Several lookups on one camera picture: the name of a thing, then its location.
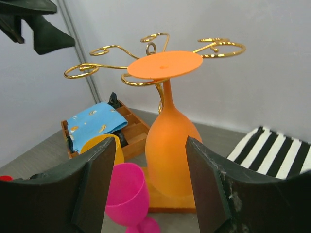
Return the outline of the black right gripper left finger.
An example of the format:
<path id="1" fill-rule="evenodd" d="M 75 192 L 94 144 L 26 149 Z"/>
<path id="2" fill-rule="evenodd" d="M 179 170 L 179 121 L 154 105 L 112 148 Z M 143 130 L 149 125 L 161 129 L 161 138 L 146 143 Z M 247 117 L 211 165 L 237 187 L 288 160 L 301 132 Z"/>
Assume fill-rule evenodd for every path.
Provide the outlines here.
<path id="1" fill-rule="evenodd" d="M 3 233 L 99 233 L 115 159 L 107 138 L 28 179 L 0 183 Z"/>

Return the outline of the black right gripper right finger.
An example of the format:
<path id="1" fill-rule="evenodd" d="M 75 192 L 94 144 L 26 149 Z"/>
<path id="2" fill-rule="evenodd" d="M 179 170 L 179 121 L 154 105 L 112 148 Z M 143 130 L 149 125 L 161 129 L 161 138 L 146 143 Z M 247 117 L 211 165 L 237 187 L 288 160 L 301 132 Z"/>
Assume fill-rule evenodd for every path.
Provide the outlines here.
<path id="1" fill-rule="evenodd" d="M 202 233 L 308 233 L 311 173 L 278 179 L 244 168 L 188 137 L 186 154 Z"/>

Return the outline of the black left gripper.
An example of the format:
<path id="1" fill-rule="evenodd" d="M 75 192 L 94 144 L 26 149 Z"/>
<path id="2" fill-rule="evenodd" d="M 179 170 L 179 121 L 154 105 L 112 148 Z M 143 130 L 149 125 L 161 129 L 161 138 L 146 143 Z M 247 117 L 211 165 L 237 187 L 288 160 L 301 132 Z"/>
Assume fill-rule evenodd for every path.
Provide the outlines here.
<path id="1" fill-rule="evenodd" d="M 75 46 L 75 40 L 48 22 L 42 15 L 55 14 L 57 6 L 50 0 L 1 0 L 0 29 L 15 43 L 24 44 L 21 17 L 33 30 L 34 50 L 44 55 Z"/>

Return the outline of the orange plastic wine glass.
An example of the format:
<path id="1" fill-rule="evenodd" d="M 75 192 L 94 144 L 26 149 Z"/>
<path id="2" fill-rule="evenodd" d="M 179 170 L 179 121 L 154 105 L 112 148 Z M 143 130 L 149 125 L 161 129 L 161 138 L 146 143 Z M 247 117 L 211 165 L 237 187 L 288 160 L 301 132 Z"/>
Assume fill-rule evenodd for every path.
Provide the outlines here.
<path id="1" fill-rule="evenodd" d="M 170 79 L 196 70 L 203 58 L 191 51 L 167 51 L 145 56 L 128 67 L 140 79 L 163 81 L 164 105 L 147 134 L 145 155 L 152 185 L 163 195 L 192 195 L 185 144 L 187 138 L 201 141 L 195 125 L 175 107 Z"/>

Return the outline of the gold wire glass rack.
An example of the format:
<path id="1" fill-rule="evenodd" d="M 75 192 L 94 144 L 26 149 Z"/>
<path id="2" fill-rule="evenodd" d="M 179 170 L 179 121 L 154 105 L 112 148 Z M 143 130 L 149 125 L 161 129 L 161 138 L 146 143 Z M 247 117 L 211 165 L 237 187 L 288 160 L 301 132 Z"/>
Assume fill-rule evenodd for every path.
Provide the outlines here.
<path id="1" fill-rule="evenodd" d="M 215 58 L 226 58 L 231 56 L 237 56 L 245 52 L 245 45 L 232 42 L 228 38 L 203 38 L 202 42 L 205 44 L 205 49 L 210 49 L 211 54 L 203 54 L 203 48 L 196 49 L 192 52 L 199 54 L 203 60 L 205 58 L 215 59 Z M 157 54 L 156 50 L 148 51 L 146 56 Z M 131 76 L 128 73 L 128 66 L 124 67 L 125 73 L 121 75 L 121 81 L 129 86 L 141 87 L 153 85 L 157 88 L 161 101 L 159 104 L 159 114 L 162 111 L 164 105 L 164 88 L 163 81 L 153 81 L 151 79 L 140 79 Z M 152 185 L 149 178 L 147 166 L 143 169 L 147 178 L 148 191 L 151 198 L 150 210 L 153 212 L 194 212 L 195 203 L 193 193 L 186 197 L 169 197 L 160 193 Z"/>

